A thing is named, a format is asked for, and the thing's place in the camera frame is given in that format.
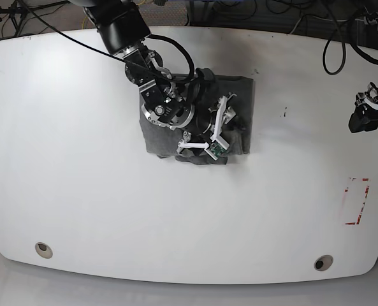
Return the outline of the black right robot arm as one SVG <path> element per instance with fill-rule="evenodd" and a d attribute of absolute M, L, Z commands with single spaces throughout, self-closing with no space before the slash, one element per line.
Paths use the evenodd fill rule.
<path fill-rule="evenodd" d="M 73 1 L 94 24 L 105 48 L 125 62 L 128 80 L 137 85 L 143 117 L 160 128 L 180 130 L 177 154 L 205 153 L 222 159 L 230 144 L 223 127 L 235 117 L 228 105 L 231 96 L 217 92 L 218 79 L 210 69 L 196 68 L 183 46 L 175 40 L 152 34 L 133 1 Z M 164 67 L 161 56 L 144 45 L 145 39 L 172 44 L 185 57 L 189 72 L 177 77 Z"/>

